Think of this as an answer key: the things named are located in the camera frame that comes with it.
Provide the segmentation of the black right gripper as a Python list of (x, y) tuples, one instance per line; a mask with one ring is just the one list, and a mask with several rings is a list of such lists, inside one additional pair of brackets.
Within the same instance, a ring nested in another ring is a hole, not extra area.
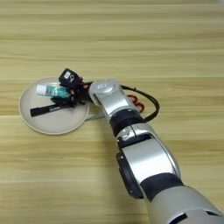
[(76, 87), (70, 89), (71, 98), (52, 97), (53, 107), (60, 108), (75, 108), (77, 103), (92, 102), (89, 89), (91, 82), (84, 82), (78, 84)]

